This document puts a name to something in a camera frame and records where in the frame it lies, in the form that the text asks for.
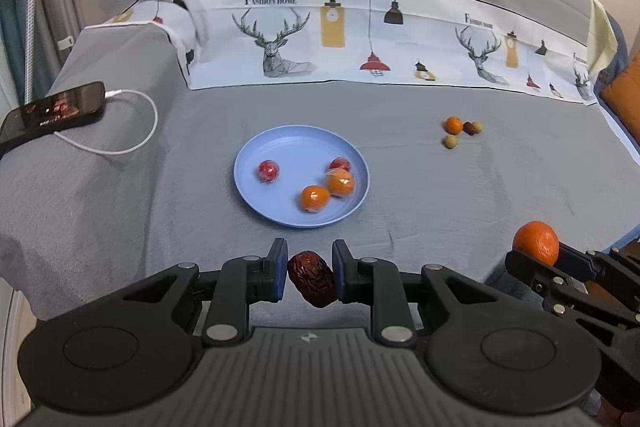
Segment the small orange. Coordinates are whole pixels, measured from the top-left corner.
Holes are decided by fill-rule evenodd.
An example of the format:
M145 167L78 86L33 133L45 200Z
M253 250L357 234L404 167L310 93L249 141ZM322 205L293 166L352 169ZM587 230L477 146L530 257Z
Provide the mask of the small orange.
M513 236L512 248L545 265L554 265L559 258L560 242L555 231L542 221L529 221Z
M444 129L451 135L458 135L463 130L463 127L464 122L456 116L450 116L444 122Z

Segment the dark red jujube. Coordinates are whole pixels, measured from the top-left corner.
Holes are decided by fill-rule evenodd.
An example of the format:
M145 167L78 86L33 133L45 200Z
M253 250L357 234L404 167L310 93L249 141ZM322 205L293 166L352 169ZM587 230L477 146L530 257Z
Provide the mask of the dark red jujube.
M463 124L463 131L468 135L474 135L476 133L475 127L472 122L465 121Z
M334 274L314 251L301 251L288 260L288 278L311 306L325 308L337 299Z

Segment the red fruit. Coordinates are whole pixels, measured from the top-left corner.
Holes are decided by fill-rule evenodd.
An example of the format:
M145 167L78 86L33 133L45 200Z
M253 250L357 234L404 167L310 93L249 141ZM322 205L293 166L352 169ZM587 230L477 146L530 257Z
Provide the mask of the red fruit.
M350 165L350 161L345 157L334 158L329 165L329 170L340 169L349 171L350 168L352 168L352 165Z
M262 183L271 183L278 179L280 167L277 161L266 159L263 160L257 168L257 176Z

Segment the green-yellow small fruit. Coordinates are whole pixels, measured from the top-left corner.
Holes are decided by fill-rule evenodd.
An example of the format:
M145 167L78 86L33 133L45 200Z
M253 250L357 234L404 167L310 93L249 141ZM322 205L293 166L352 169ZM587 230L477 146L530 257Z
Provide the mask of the green-yellow small fruit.
M484 124L479 121L473 121L472 127L476 133L482 133L484 130Z
M455 135L447 134L442 143L444 143L448 150L452 150L458 145L458 138Z

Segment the small orange top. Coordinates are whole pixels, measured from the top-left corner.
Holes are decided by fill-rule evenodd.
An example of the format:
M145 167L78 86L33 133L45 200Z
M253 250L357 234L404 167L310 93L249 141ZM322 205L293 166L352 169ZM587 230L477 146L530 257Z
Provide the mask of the small orange top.
M464 122L456 116L450 116L444 122L444 129L451 135L458 135L463 130L463 127Z

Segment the blue plastic plate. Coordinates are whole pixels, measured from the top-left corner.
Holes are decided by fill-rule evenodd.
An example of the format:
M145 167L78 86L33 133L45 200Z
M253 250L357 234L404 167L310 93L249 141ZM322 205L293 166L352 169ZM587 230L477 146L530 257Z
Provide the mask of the blue plastic plate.
M348 197L331 196L326 208L307 212L299 206L299 194L307 185L322 185L330 162L337 157L350 161L355 191ZM277 161L278 179L262 183L258 165ZM268 129L249 139L233 164L233 181L248 207L262 217L290 228L313 229L334 225L352 215L364 202L370 187L367 161L346 139L318 127L287 124Z

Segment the orange cushion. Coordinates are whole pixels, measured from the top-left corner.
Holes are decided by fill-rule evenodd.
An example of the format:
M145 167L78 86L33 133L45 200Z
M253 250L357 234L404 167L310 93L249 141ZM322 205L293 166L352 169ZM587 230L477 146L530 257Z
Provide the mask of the orange cushion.
M640 138L640 52L602 91L601 98L632 137Z

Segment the grey printed sofa cover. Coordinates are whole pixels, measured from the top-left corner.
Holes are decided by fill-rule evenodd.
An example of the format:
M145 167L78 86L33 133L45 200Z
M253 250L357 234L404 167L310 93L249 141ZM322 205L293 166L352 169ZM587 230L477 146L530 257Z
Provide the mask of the grey printed sofa cover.
M637 161L577 83L590 0L99 2L52 88L100 80L115 98L1 161L1 275L40 319L279 235L485 280L527 221L578 249L638 227ZM450 116L484 130L448 150ZM245 204L235 156L285 124L362 154L352 215L297 230Z

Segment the black smartphone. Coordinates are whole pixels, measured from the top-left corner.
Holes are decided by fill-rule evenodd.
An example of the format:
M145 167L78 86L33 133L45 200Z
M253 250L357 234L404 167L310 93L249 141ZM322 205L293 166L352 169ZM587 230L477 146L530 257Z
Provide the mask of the black smartphone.
M105 108L105 86L93 81L12 109L1 125L1 153L45 135L93 124Z

